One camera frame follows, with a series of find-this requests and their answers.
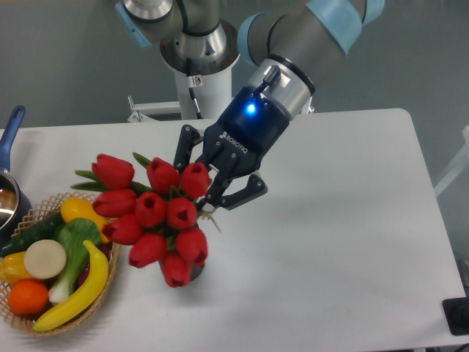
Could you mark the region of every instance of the tulip bouquet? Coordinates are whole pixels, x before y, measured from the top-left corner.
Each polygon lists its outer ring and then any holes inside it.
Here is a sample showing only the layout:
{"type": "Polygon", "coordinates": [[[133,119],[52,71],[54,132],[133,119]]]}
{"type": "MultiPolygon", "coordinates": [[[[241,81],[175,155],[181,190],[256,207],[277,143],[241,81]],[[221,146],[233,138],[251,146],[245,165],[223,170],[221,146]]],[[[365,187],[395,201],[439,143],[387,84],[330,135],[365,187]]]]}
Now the tulip bouquet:
{"type": "Polygon", "coordinates": [[[102,192],[93,208],[114,219],[102,233],[110,241],[132,246],[131,266],[160,262],[168,286],[185,286],[200,273],[208,254],[207,239],[196,223],[196,201],[210,185],[207,168],[189,164],[180,174],[160,158],[133,156],[146,168],[150,187],[133,180],[135,169],[128,161],[99,154],[92,171],[75,171],[92,182],[72,188],[102,192]]]}

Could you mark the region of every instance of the light blue joint cover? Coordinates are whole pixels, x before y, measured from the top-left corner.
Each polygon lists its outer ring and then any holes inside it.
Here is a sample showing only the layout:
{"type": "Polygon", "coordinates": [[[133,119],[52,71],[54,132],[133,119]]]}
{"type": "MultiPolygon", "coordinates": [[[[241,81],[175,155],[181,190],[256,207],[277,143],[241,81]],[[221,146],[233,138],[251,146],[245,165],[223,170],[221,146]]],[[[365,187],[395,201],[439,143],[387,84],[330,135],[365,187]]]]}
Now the light blue joint cover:
{"type": "Polygon", "coordinates": [[[377,18],[384,9],[385,0],[366,0],[366,13],[363,24],[370,23],[375,18],[377,18]]]}
{"type": "Polygon", "coordinates": [[[348,0],[310,0],[306,6],[347,55],[361,33],[361,17],[348,0]]]}
{"type": "Polygon", "coordinates": [[[122,6],[119,1],[116,4],[116,11],[119,14],[120,18],[124,21],[124,25],[130,33],[133,41],[139,46],[139,48],[146,48],[151,46],[152,43],[140,32],[140,29],[134,24],[129,15],[125,12],[124,6],[122,6]]]}
{"type": "Polygon", "coordinates": [[[261,15],[263,12],[257,13],[256,15],[249,16],[246,18],[240,26],[240,30],[237,31],[237,49],[241,54],[241,57],[249,64],[256,65],[256,62],[252,59],[251,53],[249,52],[248,47],[248,34],[251,24],[254,22],[254,19],[261,15]]]}

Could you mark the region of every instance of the cooking pot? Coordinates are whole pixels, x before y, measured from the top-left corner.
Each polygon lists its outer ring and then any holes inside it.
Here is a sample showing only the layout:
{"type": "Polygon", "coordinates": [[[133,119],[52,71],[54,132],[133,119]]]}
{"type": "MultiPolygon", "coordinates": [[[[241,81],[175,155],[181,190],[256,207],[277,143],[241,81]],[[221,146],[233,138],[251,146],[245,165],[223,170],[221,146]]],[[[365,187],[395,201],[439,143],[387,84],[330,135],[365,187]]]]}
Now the cooking pot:
{"type": "Polygon", "coordinates": [[[0,248],[11,239],[31,203],[10,175],[10,152],[26,109],[16,106],[0,139],[0,248]]]}

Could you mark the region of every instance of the fruit basket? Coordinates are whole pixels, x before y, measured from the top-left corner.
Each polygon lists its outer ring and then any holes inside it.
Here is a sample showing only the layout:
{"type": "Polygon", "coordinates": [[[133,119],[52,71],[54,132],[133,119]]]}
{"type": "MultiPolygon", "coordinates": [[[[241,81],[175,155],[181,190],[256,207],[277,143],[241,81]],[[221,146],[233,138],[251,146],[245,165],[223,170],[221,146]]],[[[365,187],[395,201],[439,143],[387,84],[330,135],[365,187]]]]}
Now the fruit basket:
{"type": "MultiPolygon", "coordinates": [[[[24,231],[26,228],[32,226],[36,222],[48,218],[49,216],[57,213],[60,210],[62,203],[71,197],[77,197],[80,199],[85,199],[91,203],[95,200],[94,194],[86,194],[82,192],[58,194],[55,197],[51,197],[49,200],[43,200],[39,205],[36,205],[35,208],[31,209],[28,215],[23,217],[23,222],[18,225],[18,228],[15,230],[13,235],[17,235],[24,231]]],[[[106,297],[107,292],[109,291],[111,282],[114,278],[116,272],[117,261],[119,259],[121,246],[116,243],[111,243],[110,254],[109,254],[109,275],[106,281],[106,284],[99,294],[99,296],[93,301],[93,303],[86,308],[82,313],[74,317],[72,320],[69,320],[63,325],[51,329],[49,331],[37,332],[33,330],[33,325],[35,323],[34,317],[30,316],[19,316],[11,312],[10,307],[7,304],[8,295],[12,289],[12,285],[8,282],[0,280],[0,316],[3,317],[4,321],[11,325],[12,328],[20,330],[26,334],[32,336],[52,336],[61,334],[63,332],[74,329],[76,326],[83,323],[88,317],[94,314],[97,311],[97,308],[103,302],[103,299],[106,297]]]]}

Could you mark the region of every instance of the yellow bell pepper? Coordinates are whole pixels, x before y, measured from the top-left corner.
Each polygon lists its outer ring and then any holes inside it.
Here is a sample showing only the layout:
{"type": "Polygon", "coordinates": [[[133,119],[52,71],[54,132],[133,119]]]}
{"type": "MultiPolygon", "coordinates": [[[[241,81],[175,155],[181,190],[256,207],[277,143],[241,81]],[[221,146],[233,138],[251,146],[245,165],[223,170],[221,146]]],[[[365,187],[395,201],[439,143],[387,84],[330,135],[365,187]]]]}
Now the yellow bell pepper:
{"type": "MultiPolygon", "coordinates": [[[[108,219],[96,214],[93,204],[86,199],[71,197],[65,200],[60,207],[60,213],[66,223],[73,219],[83,218],[93,221],[100,231],[109,223],[108,219]]],[[[109,239],[101,232],[101,243],[109,243],[109,239]]]]}
{"type": "Polygon", "coordinates": [[[83,241],[89,252],[89,274],[85,282],[65,301],[50,308],[33,325],[34,331],[55,329],[83,312],[106,286],[109,276],[108,258],[90,240],[83,241]]]}
{"type": "Polygon", "coordinates": [[[24,255],[26,252],[19,252],[7,255],[0,261],[0,279],[11,285],[21,280],[32,279],[24,267],[24,255]]]}

